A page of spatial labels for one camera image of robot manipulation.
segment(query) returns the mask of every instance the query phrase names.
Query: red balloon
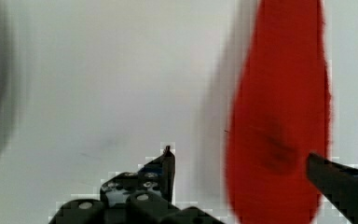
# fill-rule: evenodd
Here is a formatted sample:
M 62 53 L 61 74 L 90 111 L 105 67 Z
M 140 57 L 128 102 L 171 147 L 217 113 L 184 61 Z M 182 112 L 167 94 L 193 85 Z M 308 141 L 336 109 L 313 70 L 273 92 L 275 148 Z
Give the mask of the red balloon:
M 319 0 L 263 0 L 227 140 L 227 191 L 246 224 L 302 224 L 320 193 L 310 152 L 328 156 L 330 92 Z

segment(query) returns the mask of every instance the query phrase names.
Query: white wall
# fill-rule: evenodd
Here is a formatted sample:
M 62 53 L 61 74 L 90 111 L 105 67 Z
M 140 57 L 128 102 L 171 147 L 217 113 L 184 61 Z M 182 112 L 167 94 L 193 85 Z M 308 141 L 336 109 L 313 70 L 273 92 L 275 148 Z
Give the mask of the white wall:
M 175 148 L 176 204 L 227 216 L 224 130 L 255 9 L 255 0 L 0 0 L 12 78 L 0 223 L 47 223 L 164 143 Z M 326 14 L 333 156 L 358 163 L 358 2 L 329 1 Z M 318 223 L 341 222 L 324 209 Z

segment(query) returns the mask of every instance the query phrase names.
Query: robotic arm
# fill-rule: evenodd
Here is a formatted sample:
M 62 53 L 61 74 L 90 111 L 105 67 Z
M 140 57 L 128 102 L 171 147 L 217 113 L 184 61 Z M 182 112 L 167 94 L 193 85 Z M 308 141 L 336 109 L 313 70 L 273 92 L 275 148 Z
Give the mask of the robotic arm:
M 66 203 L 49 224 L 222 224 L 197 207 L 171 204 L 175 157 L 163 155 L 137 173 L 122 173 L 100 189 L 98 200 Z M 353 224 L 358 224 L 358 169 L 310 154 L 309 181 Z

